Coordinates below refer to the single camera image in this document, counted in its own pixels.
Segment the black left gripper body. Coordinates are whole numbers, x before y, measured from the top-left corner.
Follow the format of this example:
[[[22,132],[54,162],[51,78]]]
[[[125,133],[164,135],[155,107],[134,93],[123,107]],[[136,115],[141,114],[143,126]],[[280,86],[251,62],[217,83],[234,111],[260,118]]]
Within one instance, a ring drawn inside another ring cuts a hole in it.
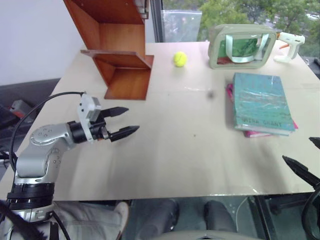
[[[95,121],[91,121],[89,128],[93,140],[106,140],[109,138],[109,132],[106,128],[105,118],[110,117],[111,112],[109,109],[102,110]]]

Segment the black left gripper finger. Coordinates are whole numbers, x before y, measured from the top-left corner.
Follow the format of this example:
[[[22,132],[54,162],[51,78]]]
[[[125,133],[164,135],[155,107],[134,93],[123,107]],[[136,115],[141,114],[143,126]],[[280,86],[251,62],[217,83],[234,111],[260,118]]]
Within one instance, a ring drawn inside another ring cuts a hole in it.
[[[115,142],[115,141],[124,139],[124,138],[130,136],[131,134],[135,133],[139,128],[140,128],[139,125],[132,125],[132,126],[127,126],[127,127],[121,128],[116,132],[112,132],[112,133],[107,132],[108,139],[111,142]]]
[[[108,109],[104,109],[100,111],[100,116],[102,118],[108,118],[108,117],[116,117],[119,115],[122,115],[123,113],[127,112],[129,109],[126,107],[112,107]]]

